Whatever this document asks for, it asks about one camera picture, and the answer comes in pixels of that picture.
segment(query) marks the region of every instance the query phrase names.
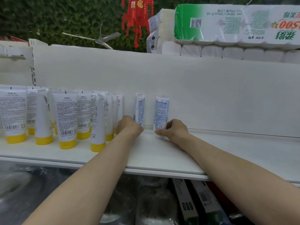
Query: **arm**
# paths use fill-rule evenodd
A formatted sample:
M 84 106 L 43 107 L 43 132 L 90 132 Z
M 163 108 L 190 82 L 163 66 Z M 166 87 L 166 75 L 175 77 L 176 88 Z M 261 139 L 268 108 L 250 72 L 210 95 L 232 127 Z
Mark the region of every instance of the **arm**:
M 191 135 L 177 119 L 156 130 L 189 153 L 255 224 L 300 224 L 300 189 L 268 170 Z
M 129 149 L 142 131 L 132 117 L 124 116 L 118 123 L 118 135 L 51 193 L 23 225 L 99 224 L 126 167 Z

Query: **yellow cap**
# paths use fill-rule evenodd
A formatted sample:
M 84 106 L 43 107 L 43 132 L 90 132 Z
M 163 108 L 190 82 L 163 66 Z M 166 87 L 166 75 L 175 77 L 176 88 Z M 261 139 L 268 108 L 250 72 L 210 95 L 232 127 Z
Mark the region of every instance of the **yellow cap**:
M 106 135 L 106 141 L 111 141 L 113 139 L 113 134 Z
M 77 132 L 77 139 L 84 140 L 90 137 L 90 132 Z
M 35 135 L 35 129 L 28 128 L 28 135 L 34 136 Z
M 103 150 L 103 148 L 105 148 L 105 146 L 106 146 L 106 142 L 100 145 L 91 144 L 91 151 L 100 152 Z
M 36 137 L 35 138 L 35 144 L 36 145 L 48 145 L 53 142 L 53 136 L 48 137 Z
M 74 148 L 76 146 L 76 139 L 71 141 L 60 141 L 59 142 L 59 148 L 60 149 L 70 149 Z
M 17 143 L 21 143 L 24 142 L 26 140 L 26 134 L 21 134 L 21 135 L 17 135 L 17 136 L 7 136 L 6 137 L 6 142 L 8 144 L 17 144 Z

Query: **hand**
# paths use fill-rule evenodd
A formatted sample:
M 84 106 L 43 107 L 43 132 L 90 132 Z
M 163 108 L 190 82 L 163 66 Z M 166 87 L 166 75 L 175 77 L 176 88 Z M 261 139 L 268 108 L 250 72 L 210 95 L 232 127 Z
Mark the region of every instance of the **hand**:
M 144 131 L 144 128 L 141 127 L 141 125 L 137 124 L 132 117 L 124 115 L 123 118 L 120 121 L 118 121 L 118 126 L 116 130 L 117 134 L 124 130 L 129 134 L 132 134 L 134 137 L 138 137 L 141 134 L 141 132 Z
M 188 129 L 182 121 L 173 119 L 167 123 L 167 129 L 155 130 L 155 133 L 160 136 L 166 136 L 170 141 L 179 145 L 182 139 L 189 135 Z

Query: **red hanging decoration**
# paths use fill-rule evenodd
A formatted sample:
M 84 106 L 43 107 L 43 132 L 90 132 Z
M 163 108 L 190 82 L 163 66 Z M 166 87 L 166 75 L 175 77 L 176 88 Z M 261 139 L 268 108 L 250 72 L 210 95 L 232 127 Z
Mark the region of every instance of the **red hanging decoration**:
M 125 5 L 125 0 L 122 0 L 122 6 Z M 127 24 L 126 34 L 129 35 L 129 28 L 136 34 L 134 47 L 139 47 L 137 38 L 142 39 L 142 26 L 146 26 L 149 32 L 148 24 L 148 6 L 151 6 L 151 14 L 153 15 L 153 0 L 128 0 L 127 13 L 122 17 L 122 30 L 125 30 L 125 23 Z

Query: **green foliage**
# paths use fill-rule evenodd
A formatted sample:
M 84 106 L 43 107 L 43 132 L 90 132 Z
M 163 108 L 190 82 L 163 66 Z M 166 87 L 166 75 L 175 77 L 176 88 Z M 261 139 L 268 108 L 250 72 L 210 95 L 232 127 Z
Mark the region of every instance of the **green foliage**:
M 160 9 L 175 9 L 181 3 L 246 4 L 249 0 L 154 0 L 154 14 Z M 122 14 L 127 11 L 121 0 L 0 0 L 0 34 L 21 39 L 39 39 L 48 44 L 76 45 L 103 48 L 90 40 L 62 34 L 79 34 L 88 38 L 99 36 L 99 24 L 103 22 L 102 35 L 119 31 L 122 35 L 108 44 L 114 49 L 146 52 L 148 32 L 143 28 L 139 47 L 134 48 L 135 34 L 129 37 L 121 29 Z

